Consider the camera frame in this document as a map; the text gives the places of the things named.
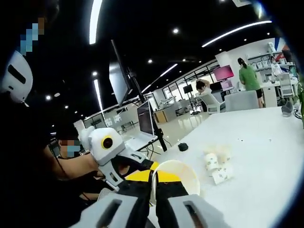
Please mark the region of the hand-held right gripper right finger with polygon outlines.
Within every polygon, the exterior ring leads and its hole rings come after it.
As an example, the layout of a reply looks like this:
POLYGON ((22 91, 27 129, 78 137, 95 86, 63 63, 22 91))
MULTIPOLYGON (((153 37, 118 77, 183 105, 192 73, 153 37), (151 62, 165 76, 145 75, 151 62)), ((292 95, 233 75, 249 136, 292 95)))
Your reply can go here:
POLYGON ((180 178, 157 171, 156 215, 161 228, 228 228, 223 214, 197 194, 189 195, 180 178))

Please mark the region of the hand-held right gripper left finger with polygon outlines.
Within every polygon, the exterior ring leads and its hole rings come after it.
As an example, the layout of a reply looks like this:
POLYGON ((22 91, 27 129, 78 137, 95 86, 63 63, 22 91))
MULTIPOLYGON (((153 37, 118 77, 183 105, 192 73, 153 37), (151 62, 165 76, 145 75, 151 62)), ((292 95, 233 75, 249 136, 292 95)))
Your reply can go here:
POLYGON ((149 215, 152 170, 138 171, 81 214, 82 228, 143 228, 149 215))

